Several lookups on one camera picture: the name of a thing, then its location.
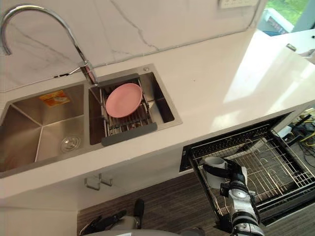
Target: plate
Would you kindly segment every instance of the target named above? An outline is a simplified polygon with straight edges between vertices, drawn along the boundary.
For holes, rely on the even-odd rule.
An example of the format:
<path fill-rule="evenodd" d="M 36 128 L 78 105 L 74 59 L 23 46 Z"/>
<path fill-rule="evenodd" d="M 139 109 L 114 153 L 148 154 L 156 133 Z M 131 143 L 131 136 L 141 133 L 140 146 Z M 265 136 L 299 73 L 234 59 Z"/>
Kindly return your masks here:
<path fill-rule="evenodd" d="M 139 85 L 128 83 L 117 87 L 108 96 L 105 107 L 114 118 L 129 116 L 139 107 L 142 100 L 142 89 Z"/>

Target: wooden floor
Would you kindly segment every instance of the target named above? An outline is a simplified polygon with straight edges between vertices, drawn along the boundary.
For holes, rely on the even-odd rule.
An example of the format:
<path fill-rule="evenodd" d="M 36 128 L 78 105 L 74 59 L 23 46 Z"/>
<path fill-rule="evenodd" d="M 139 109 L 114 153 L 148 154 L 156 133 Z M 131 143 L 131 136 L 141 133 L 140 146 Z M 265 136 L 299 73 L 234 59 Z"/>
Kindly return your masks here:
<path fill-rule="evenodd" d="M 137 198 L 145 201 L 143 229 L 180 233 L 201 227 L 207 236 L 229 235 L 216 228 L 211 208 L 194 173 L 84 209 L 78 214 L 78 231 L 93 218 L 120 209 L 132 215 Z M 266 236 L 315 235 L 315 204 L 264 229 Z"/>

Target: white marble wall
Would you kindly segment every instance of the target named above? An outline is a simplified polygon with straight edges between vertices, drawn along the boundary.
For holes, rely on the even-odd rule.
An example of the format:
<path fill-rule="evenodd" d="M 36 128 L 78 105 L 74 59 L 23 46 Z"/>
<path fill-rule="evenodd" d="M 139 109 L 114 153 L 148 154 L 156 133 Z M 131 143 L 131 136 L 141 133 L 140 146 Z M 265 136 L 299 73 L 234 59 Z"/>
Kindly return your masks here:
<path fill-rule="evenodd" d="M 244 30 L 256 10 L 219 9 L 217 0 L 2 0 L 1 13 L 23 2 L 64 18 L 94 66 Z M 64 29 L 43 13 L 16 15 L 7 40 L 13 54 L 0 58 L 2 91 L 69 72 L 80 61 Z"/>

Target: cabinet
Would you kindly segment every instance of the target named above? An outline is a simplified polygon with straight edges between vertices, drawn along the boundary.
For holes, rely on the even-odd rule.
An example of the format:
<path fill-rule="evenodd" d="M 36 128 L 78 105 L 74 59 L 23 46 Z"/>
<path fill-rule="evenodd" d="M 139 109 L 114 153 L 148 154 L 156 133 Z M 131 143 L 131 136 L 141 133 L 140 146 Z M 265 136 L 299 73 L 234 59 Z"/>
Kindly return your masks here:
<path fill-rule="evenodd" d="M 15 195 L 5 199 L 2 205 L 35 209 L 81 210 L 179 176 L 181 154 L 182 148 L 178 147 L 146 157 L 136 157 L 88 175 Z M 113 185 L 101 184 L 99 191 L 89 189 L 84 185 L 85 178 L 88 178 L 89 184 L 95 184 L 95 177 L 100 173 L 105 180 L 112 178 Z"/>
<path fill-rule="evenodd" d="M 3 236 L 76 236 L 77 212 L 1 208 L 0 226 Z"/>

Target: faucet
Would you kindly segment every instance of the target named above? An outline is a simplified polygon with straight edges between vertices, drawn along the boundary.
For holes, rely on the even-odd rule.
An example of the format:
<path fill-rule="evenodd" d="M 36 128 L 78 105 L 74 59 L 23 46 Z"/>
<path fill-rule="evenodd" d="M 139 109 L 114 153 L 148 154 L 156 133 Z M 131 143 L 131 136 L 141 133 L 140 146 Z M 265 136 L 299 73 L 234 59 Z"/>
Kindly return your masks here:
<path fill-rule="evenodd" d="M 19 12 L 22 11 L 39 11 L 46 13 L 49 16 L 52 16 L 56 21 L 58 21 L 63 28 L 65 29 L 67 35 L 69 36 L 72 44 L 74 45 L 75 49 L 78 51 L 82 61 L 78 63 L 79 68 L 75 69 L 74 71 L 81 69 L 82 73 L 86 77 L 86 79 L 91 83 L 97 86 L 97 80 L 96 80 L 96 75 L 93 69 L 93 66 L 87 60 L 86 56 L 83 54 L 77 40 L 75 39 L 69 25 L 54 11 L 46 9 L 42 6 L 35 5 L 35 4 L 18 4 L 10 9 L 8 9 L 6 12 L 4 12 L 3 17 L 1 18 L 0 21 L 0 33 L 1 33 L 1 42 L 3 46 L 4 53 L 6 55 L 11 55 L 11 50 L 9 49 L 6 41 L 6 36 L 5 36 L 5 30 L 6 26 L 8 25 L 10 19 L 18 14 Z"/>

